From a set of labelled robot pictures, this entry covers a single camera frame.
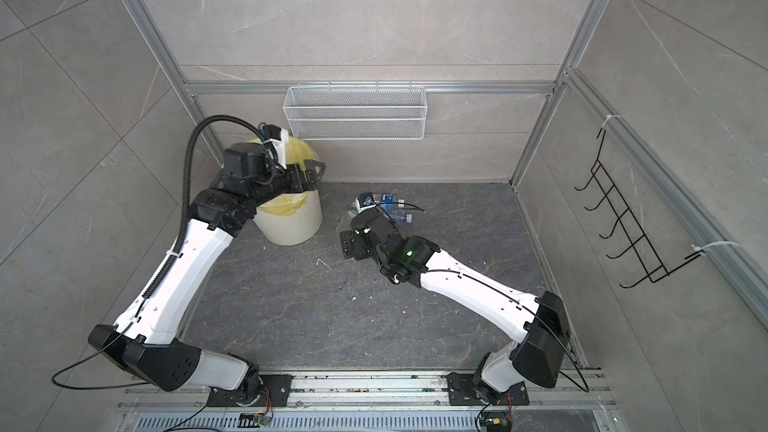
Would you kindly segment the clear crushed bottle blue cap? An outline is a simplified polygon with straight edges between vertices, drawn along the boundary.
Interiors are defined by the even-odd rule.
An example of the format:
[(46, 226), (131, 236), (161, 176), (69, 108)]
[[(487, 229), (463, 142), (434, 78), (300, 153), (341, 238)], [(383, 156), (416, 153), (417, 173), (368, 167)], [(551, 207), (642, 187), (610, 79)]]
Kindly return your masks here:
[(411, 224), (413, 222), (413, 214), (406, 210), (389, 210), (387, 215), (397, 223)]

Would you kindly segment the clear bottle blue label top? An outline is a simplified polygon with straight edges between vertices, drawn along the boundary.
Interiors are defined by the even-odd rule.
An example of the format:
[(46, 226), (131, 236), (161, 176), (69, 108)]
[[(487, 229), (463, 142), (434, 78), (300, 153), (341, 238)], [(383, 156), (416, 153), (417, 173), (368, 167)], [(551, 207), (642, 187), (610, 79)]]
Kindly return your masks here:
[(386, 208), (403, 208), (405, 200), (391, 193), (374, 193), (375, 202)]

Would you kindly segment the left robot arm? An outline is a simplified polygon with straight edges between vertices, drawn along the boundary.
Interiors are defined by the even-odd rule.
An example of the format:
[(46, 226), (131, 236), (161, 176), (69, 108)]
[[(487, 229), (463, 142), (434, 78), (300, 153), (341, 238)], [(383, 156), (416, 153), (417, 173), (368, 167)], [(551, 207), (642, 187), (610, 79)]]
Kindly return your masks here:
[(166, 392), (195, 385), (254, 401), (262, 384), (256, 364), (186, 344), (179, 331), (210, 269), (244, 225), (271, 202), (297, 215), (324, 171), (316, 152), (293, 137), (226, 149), (218, 177), (183, 210), (177, 238), (151, 280), (113, 324), (92, 329), (89, 344)]

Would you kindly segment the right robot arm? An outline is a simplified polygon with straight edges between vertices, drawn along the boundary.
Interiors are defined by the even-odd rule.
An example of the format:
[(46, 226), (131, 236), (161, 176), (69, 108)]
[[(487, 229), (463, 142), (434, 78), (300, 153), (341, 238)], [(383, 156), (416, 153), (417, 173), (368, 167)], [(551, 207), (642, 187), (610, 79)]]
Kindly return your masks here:
[(520, 383), (556, 386), (571, 337), (558, 295), (546, 291), (536, 296), (497, 282), (426, 238), (402, 235), (379, 207), (357, 214), (339, 238), (346, 259), (371, 259), (391, 283), (447, 297), (507, 335), (510, 342), (486, 354), (472, 379), (487, 401)]

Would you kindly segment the yellow plastic bin liner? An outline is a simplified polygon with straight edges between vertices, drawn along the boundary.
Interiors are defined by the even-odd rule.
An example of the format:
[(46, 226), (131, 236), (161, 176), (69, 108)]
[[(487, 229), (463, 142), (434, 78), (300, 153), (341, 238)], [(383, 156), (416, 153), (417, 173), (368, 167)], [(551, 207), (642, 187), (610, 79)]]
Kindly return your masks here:
[(276, 169), (271, 185), (278, 185), (275, 196), (258, 205), (258, 214), (284, 218), (297, 214), (316, 196), (325, 164), (307, 142), (291, 136), (286, 129), (264, 132), (252, 142), (264, 145), (267, 165)]

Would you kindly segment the white ribbed trash bin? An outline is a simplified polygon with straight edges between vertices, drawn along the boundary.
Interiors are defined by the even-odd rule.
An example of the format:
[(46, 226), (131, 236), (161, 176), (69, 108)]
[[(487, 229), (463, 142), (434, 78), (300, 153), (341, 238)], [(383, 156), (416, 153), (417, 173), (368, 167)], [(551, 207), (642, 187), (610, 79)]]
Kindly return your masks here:
[[(287, 136), (287, 143), (279, 146), (287, 164), (298, 164), (307, 169), (305, 161), (318, 161), (311, 146), (300, 139)], [(322, 223), (322, 208), (317, 189), (283, 194), (257, 208), (253, 222), (264, 236), (279, 246), (298, 245), (310, 239)]]

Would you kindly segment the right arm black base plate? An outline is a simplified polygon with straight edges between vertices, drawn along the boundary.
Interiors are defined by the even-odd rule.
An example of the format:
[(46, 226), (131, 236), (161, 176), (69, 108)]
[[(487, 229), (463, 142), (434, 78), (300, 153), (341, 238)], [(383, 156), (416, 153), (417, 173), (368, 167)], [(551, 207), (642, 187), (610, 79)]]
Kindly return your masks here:
[(451, 372), (445, 376), (451, 406), (527, 406), (530, 404), (524, 382), (513, 384), (506, 392), (497, 392), (473, 374)]

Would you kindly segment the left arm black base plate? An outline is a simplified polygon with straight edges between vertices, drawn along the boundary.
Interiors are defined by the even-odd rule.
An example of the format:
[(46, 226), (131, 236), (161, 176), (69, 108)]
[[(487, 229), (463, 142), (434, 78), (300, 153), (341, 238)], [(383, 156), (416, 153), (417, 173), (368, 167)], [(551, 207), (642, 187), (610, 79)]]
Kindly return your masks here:
[(248, 377), (244, 386), (235, 391), (217, 389), (210, 399), (210, 407), (285, 407), (291, 391), (293, 376), (268, 374)]

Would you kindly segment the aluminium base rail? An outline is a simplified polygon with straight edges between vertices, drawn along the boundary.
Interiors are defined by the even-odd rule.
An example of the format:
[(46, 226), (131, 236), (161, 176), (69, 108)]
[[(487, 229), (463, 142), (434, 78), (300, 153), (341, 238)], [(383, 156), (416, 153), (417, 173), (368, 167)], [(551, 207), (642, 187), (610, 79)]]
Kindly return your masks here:
[(521, 384), (490, 406), (467, 371), (272, 371), (270, 398), (229, 406), (201, 387), (119, 395), (109, 431), (624, 431), (604, 374), (577, 386)]

